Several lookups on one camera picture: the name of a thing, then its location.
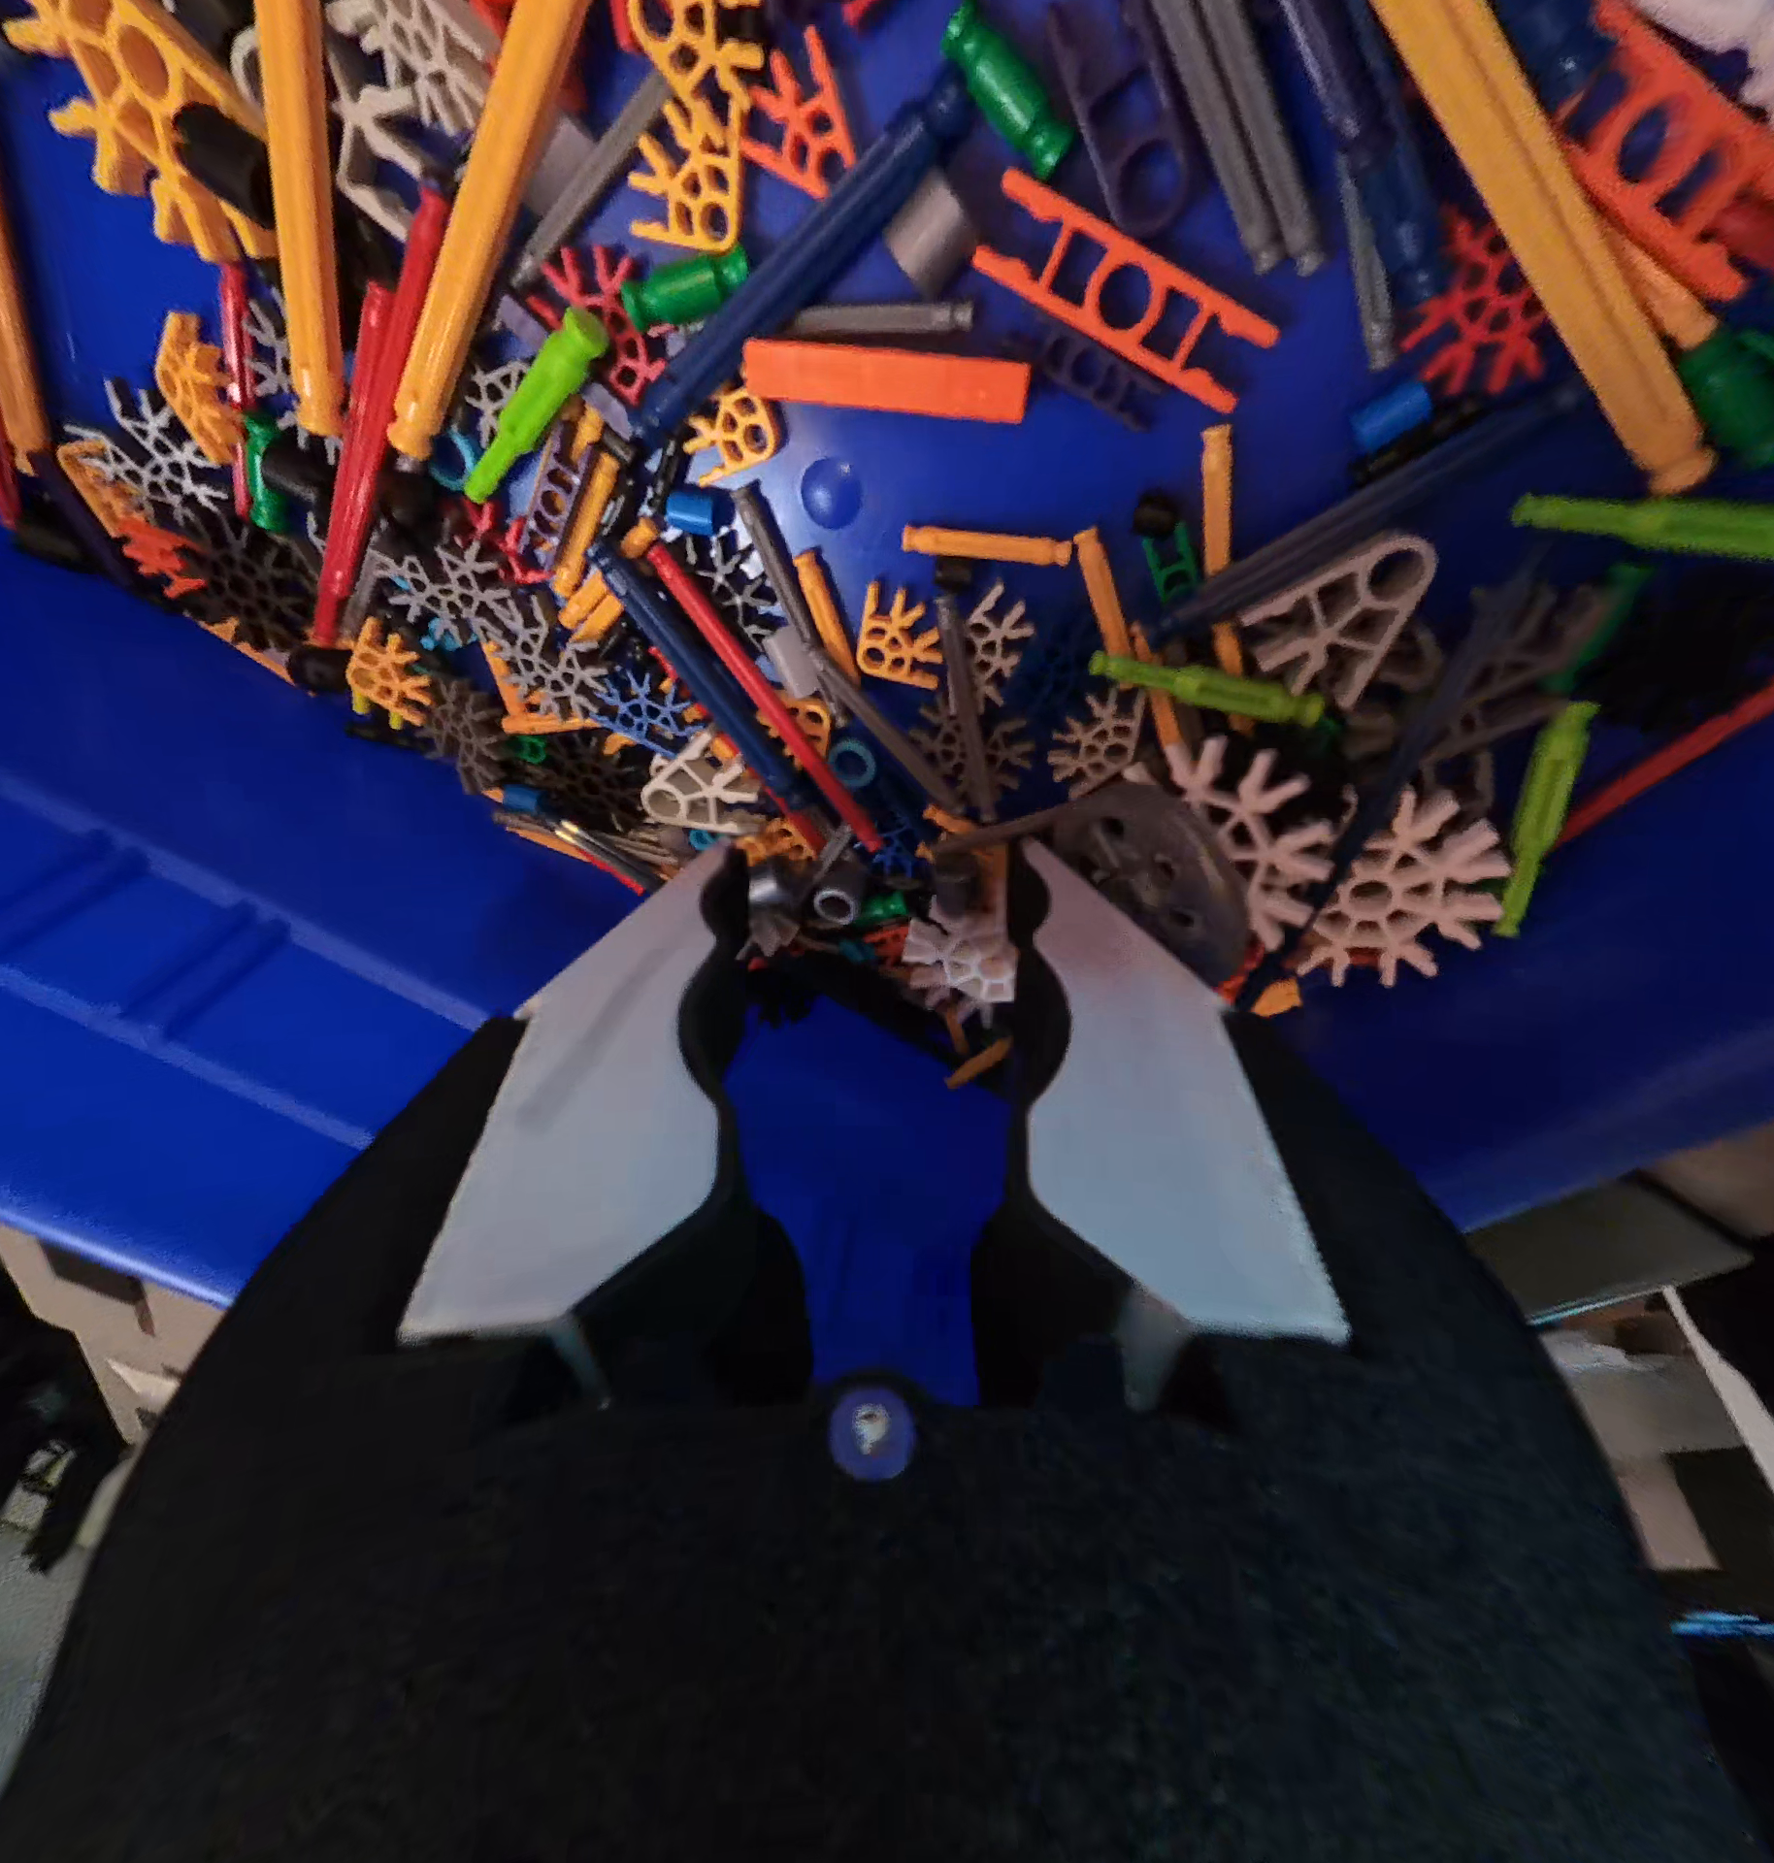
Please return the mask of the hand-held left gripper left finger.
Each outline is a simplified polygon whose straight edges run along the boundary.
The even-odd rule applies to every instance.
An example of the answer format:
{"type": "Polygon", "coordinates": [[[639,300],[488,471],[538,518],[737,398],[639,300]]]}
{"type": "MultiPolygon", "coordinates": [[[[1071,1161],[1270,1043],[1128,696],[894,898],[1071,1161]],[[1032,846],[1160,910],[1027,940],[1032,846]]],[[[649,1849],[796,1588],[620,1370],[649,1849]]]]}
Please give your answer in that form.
{"type": "Polygon", "coordinates": [[[542,1340],[583,1395],[802,1402],[808,1285],[732,1109],[745,870],[696,857],[528,1007],[400,1344],[542,1340]]]}

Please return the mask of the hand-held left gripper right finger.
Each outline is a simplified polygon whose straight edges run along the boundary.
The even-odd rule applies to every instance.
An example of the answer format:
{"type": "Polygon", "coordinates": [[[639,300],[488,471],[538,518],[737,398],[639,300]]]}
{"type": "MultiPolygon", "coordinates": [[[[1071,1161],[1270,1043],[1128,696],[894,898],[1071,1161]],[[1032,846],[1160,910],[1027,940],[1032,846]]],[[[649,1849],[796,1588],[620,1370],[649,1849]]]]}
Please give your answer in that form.
{"type": "Polygon", "coordinates": [[[1007,870],[1007,1168],[973,1246],[995,1410],[1160,1410],[1208,1344],[1348,1348],[1350,1320],[1233,1007],[1057,848],[1007,870]]]}

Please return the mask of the blue plastic bin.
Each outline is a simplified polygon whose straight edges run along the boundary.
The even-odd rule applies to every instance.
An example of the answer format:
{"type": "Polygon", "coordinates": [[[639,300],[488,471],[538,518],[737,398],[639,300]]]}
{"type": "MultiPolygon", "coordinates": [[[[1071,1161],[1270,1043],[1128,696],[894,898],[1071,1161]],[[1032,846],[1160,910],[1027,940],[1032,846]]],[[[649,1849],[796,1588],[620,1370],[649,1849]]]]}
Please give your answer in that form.
{"type": "MultiPolygon", "coordinates": [[[[0,72],[0,176],[54,424],[149,378],[208,268],[90,183],[47,109],[68,59],[0,72]]],[[[1235,537],[1259,549],[1348,491],[1367,398],[1348,260],[1247,278],[1200,190],[1179,268],[1277,326],[1200,346],[1235,385],[1235,537]]],[[[1155,604],[1128,512],[1196,492],[1208,409],[1148,437],[1037,393],[1019,426],[785,416],[763,498],[847,617],[912,579],[896,524],[1095,524],[1155,604]]],[[[1628,492],[1596,409],[1426,506],[1432,623],[1517,570],[1517,492],[1628,492]]],[[[597,870],[488,821],[438,760],[365,747],[191,623],[0,528],[0,1216],[191,1298],[237,1298],[352,1149],[484,1011],[512,1011],[630,914],[597,870]]],[[[1774,1117],[1774,716],[1559,848],[1521,940],[1396,989],[1307,985],[1291,1043],[1426,1175],[1499,1225],[1774,1117]]]]}

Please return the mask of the pile of colourful construction pieces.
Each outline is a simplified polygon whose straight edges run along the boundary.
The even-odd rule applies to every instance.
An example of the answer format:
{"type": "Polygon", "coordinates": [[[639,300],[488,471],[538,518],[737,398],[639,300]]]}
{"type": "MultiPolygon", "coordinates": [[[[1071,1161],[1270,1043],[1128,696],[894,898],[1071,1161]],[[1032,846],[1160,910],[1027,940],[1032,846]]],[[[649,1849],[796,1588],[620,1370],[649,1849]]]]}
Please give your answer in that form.
{"type": "MultiPolygon", "coordinates": [[[[466,126],[445,136],[445,159],[420,149],[415,268],[400,234],[375,230],[356,207],[339,196],[329,210],[339,289],[356,260],[384,289],[384,313],[365,322],[365,369],[389,363],[389,378],[365,398],[365,416],[379,424],[356,424],[352,378],[329,378],[339,437],[292,426],[292,438],[313,448],[306,465],[323,480],[320,512],[292,498],[285,528],[261,528],[231,506],[237,448],[202,456],[191,437],[156,437],[147,448],[147,437],[118,426],[103,438],[109,492],[117,471],[167,478],[161,491],[132,492],[149,506],[147,560],[125,560],[147,583],[141,604],[191,623],[297,696],[352,708],[352,744],[438,760],[472,803],[488,803],[500,834],[597,870],[630,891],[630,904],[684,870],[696,846],[781,846],[772,870],[808,875],[820,857],[813,846],[831,835],[857,870],[870,846],[850,835],[847,813],[826,810],[826,791],[802,778],[785,744],[763,744],[772,756],[762,756],[762,765],[737,760],[737,747],[745,747],[785,697],[751,708],[649,567],[639,567],[639,579],[645,595],[662,604],[662,627],[685,635],[684,661],[662,657],[662,639],[635,627],[639,609],[616,609],[608,579],[591,579],[606,595],[606,639],[561,627],[567,595],[556,595],[550,579],[575,518],[550,518],[550,541],[528,541],[516,506],[525,480],[500,480],[488,506],[466,512],[455,491],[436,491],[420,465],[384,438],[384,424],[413,426],[404,375],[436,375],[428,300],[456,300],[488,286],[488,300],[466,305],[466,375],[456,385],[438,385],[438,424],[428,437],[436,453],[445,453],[455,426],[477,424],[456,401],[472,398],[484,326],[500,305],[504,270],[525,247],[525,190],[477,186],[477,196],[512,207],[504,225],[484,207],[455,207],[456,159],[477,136],[484,133],[466,126]]],[[[1171,234],[1155,243],[1160,278],[1179,268],[1171,234]]],[[[1200,375],[1216,398],[1235,398],[1235,385],[1200,363],[1200,346],[1225,338],[1266,354],[1277,348],[1277,326],[1225,286],[1200,270],[1189,278],[1196,286],[1171,286],[1162,300],[1155,300],[1155,270],[1124,268],[1101,289],[1101,313],[1113,326],[1113,313],[1160,305],[1160,326],[1143,329],[1143,346],[1171,363],[1171,393],[1200,401],[1208,426],[1216,426],[1225,409],[1196,398],[1196,385],[1200,375]]],[[[1087,661],[1101,639],[1071,528],[1057,541],[1064,567],[1004,560],[1019,591],[1046,595],[1037,639],[1012,671],[1012,696],[1032,697],[1032,726],[1007,730],[1007,747],[1046,747],[1046,730],[1057,730],[1057,774],[1012,774],[1012,794],[1004,803],[1007,813],[1019,813],[1037,784],[1113,784],[1155,737],[1148,686],[1113,686],[1087,661]]],[[[929,821],[934,803],[923,784],[881,756],[862,726],[838,730],[826,778],[847,778],[850,803],[875,821],[875,891],[896,886],[929,898],[923,848],[944,846],[944,826],[929,821]]],[[[1295,794],[1277,810],[1305,803],[1319,826],[1319,835],[1295,848],[1305,875],[1247,881],[1247,861],[1235,875],[1247,881],[1247,914],[1259,914],[1259,891],[1270,891],[1270,904],[1305,910],[1305,934],[1328,934],[1333,914],[1307,910],[1307,886],[1315,870],[1333,870],[1339,784],[1315,794],[1307,774],[1295,774],[1295,794]]],[[[1499,834],[1470,834],[1465,875],[1437,881],[1432,857],[1416,857],[1416,875],[1397,875],[1396,886],[1396,910],[1382,904],[1382,886],[1364,886],[1364,920],[1348,920],[1356,947],[1339,947],[1339,978],[1396,989],[1397,978],[1440,978],[1437,957],[1445,950],[1482,950],[1504,857],[1507,848],[1499,834]]],[[[1305,957],[1315,957],[1315,993],[1348,989],[1333,985],[1328,947],[1305,957]]]]}

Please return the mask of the grey toy wheel hub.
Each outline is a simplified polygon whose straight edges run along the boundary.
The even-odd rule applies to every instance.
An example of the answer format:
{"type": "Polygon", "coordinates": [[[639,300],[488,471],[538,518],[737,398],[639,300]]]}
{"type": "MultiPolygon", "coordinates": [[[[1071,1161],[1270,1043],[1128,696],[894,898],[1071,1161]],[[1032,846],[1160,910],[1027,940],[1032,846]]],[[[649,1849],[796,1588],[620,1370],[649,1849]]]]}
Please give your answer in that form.
{"type": "Polygon", "coordinates": [[[1113,778],[1067,803],[1046,846],[1200,985],[1240,968],[1247,881],[1182,794],[1113,778]]]}

